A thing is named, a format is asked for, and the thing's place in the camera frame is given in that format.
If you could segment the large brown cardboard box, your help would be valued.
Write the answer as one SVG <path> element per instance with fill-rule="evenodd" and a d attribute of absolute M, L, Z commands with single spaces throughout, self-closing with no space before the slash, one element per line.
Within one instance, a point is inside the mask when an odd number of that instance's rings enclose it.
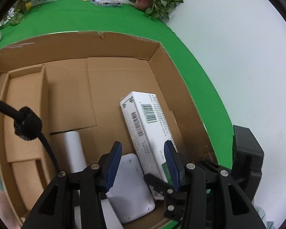
<path fill-rule="evenodd" d="M 120 108 L 131 92 L 157 96 L 178 150 L 192 162 L 216 160 L 190 79 L 198 63 L 185 46 L 96 31 L 33 37 L 0 49 L 0 100 L 31 108 L 42 120 L 59 165 L 63 133 L 80 134 L 86 161 L 97 162 L 115 141 L 135 151 Z"/>

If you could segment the green table cloth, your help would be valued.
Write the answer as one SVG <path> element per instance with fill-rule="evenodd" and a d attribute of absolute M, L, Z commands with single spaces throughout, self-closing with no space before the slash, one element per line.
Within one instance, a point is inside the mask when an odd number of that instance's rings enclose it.
<path fill-rule="evenodd" d="M 1 29 L 0 49 L 23 39 L 63 31 L 110 31 L 160 42 L 181 73 L 205 124 L 220 165 L 232 166 L 233 129 L 207 74 L 177 35 L 131 5 L 99 7 L 81 0 L 57 0 L 31 8 L 24 21 Z"/>

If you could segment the patterned tissue packet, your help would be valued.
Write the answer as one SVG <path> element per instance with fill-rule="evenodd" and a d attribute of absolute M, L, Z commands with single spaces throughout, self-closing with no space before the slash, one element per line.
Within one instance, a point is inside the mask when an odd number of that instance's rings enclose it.
<path fill-rule="evenodd" d="M 100 7 L 122 7 L 123 3 L 118 0 L 90 0 L 94 5 Z"/>

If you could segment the small brown cardboard tray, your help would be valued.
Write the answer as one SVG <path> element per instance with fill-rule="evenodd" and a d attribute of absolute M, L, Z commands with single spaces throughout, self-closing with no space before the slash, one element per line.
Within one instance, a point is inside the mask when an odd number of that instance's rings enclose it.
<path fill-rule="evenodd" d="M 23 222 L 55 175 L 43 144 L 49 138 L 49 87 L 44 65 L 25 67 L 0 76 L 0 100 L 23 113 L 16 122 L 0 113 L 0 177 L 11 209 Z"/>

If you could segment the white green carton box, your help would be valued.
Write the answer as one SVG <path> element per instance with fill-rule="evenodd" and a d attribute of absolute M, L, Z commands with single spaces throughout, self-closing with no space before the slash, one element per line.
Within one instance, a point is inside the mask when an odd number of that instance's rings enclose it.
<path fill-rule="evenodd" d="M 164 96 L 130 92 L 120 106 L 144 174 L 150 173 L 172 184 L 164 143 L 171 140 L 176 151 L 186 153 L 186 150 L 174 113 Z"/>

